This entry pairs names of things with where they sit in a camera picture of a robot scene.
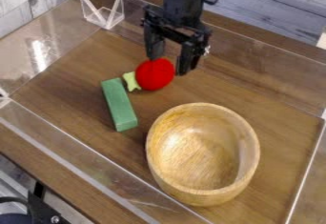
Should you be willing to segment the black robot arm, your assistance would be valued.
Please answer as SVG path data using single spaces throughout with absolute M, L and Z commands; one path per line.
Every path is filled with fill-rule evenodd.
M 198 66 L 209 53 L 213 30 L 202 22 L 205 4 L 218 0 L 163 0 L 163 6 L 145 6 L 145 42 L 147 58 L 155 61 L 165 54 L 166 40 L 181 44 L 177 75 L 185 75 Z

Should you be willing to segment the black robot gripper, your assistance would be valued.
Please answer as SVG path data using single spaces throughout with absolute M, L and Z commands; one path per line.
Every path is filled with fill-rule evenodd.
M 150 60 L 163 56 L 167 35 L 163 32 L 166 26 L 174 29 L 193 30 L 199 37 L 201 45 L 207 45 L 209 31 L 201 21 L 205 0 L 163 0 L 163 7 L 146 6 L 145 17 L 145 41 Z M 177 75 L 185 75 L 198 66 L 202 50 L 191 42 L 182 44 L 181 55 L 177 58 Z

